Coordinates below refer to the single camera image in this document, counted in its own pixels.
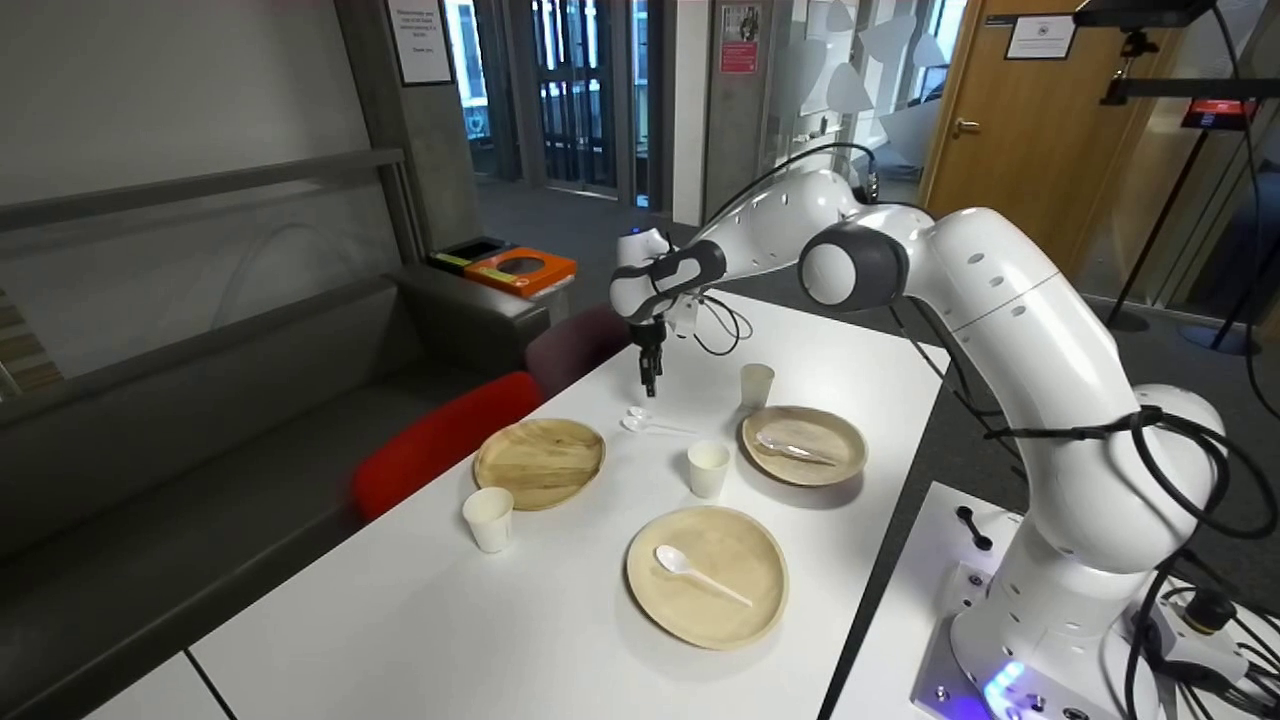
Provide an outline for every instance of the white cup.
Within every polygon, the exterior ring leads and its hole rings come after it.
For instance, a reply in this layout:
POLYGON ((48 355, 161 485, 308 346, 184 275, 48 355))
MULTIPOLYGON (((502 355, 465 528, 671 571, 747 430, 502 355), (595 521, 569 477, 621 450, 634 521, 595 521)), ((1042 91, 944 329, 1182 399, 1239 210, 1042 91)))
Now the white cup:
POLYGON ((474 489, 465 500, 465 521, 471 528, 471 539, 481 551, 497 558, 502 550, 510 550, 510 493, 507 489, 474 489))
POLYGON ((743 407, 765 407, 772 392, 772 368, 769 364, 743 364, 743 407))
POLYGON ((726 445, 722 440, 700 440, 684 453, 686 493, 700 500, 719 495, 722 474, 726 474, 726 445))

